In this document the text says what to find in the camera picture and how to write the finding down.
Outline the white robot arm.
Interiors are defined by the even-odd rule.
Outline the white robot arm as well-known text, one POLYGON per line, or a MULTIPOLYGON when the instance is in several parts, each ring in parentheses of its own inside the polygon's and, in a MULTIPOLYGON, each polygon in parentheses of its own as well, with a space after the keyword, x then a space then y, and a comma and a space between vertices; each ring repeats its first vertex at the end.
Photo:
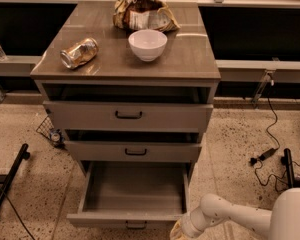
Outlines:
POLYGON ((280 194, 271 210, 236 205, 215 194, 206 194, 197 208, 175 223, 170 240, 196 239, 207 228, 226 220, 267 240, 300 240, 300 188, 280 194))

